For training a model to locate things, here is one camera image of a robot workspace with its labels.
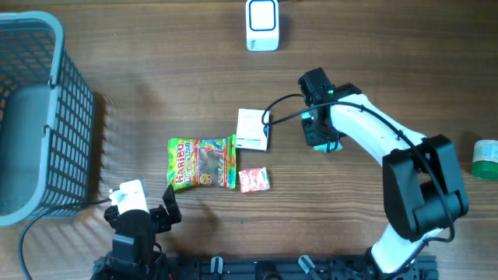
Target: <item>small pink packet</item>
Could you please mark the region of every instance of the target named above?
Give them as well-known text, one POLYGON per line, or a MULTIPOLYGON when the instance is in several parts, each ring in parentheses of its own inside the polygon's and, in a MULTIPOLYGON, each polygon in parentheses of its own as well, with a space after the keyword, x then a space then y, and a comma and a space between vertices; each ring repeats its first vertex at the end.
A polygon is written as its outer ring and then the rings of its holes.
POLYGON ((266 191, 270 189, 270 181, 266 167, 255 168, 251 170, 239 171, 240 191, 247 193, 249 191, 266 191))

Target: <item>red wrapper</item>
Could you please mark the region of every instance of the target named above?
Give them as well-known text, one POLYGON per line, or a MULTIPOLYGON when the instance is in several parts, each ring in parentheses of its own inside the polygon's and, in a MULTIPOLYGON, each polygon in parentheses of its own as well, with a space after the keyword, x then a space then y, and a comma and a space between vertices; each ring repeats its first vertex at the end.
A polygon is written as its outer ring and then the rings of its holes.
POLYGON ((239 171, 240 191, 247 193, 249 191, 266 191, 270 189, 270 180, 266 167, 255 168, 252 170, 239 171))

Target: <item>plastic basket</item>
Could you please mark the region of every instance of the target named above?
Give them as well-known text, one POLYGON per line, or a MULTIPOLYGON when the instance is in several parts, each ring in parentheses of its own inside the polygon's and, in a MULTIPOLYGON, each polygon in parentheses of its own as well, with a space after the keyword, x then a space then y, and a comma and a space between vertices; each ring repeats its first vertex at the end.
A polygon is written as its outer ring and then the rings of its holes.
POLYGON ((0 13, 0 98, 0 226, 86 201, 95 104, 51 14, 0 13))

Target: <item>green candy package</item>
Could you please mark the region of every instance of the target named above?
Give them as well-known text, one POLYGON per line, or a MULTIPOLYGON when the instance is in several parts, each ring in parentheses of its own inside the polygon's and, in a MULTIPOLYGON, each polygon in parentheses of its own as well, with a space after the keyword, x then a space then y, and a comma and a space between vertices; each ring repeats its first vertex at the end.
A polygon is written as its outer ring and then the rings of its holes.
POLYGON ((168 182, 174 190, 200 185, 235 188, 236 139, 236 135, 213 140, 170 139, 168 182))

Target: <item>wooden tabletop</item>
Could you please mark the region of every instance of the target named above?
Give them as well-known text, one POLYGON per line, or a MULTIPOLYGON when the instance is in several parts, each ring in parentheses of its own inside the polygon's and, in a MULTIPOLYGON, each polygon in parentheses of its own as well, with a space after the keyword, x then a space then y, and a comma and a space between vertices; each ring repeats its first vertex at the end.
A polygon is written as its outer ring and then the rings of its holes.
MULTIPOLYGON (((66 47, 97 100, 91 188, 99 197, 142 177, 162 204, 169 138, 235 134, 239 108, 265 108, 323 67, 352 82, 408 128, 444 134, 457 149, 470 212, 450 244, 434 244, 441 279, 498 273, 498 183, 470 174, 473 145, 498 139, 498 5, 466 1, 282 2, 280 46, 245 47, 243 2, 8 7, 43 9, 65 27, 66 47)), ((300 99, 272 110, 283 117, 300 99)), ((363 254, 385 218, 381 168, 350 138, 332 154, 306 145, 299 119, 272 129, 267 152, 240 150, 239 169, 266 166, 272 189, 241 194, 198 187, 177 195, 181 224, 157 236, 168 255, 298 257, 363 254)), ((108 205, 27 234, 35 279, 88 279, 110 250, 108 205)), ((0 278, 17 279, 24 223, 0 229, 0 278)))

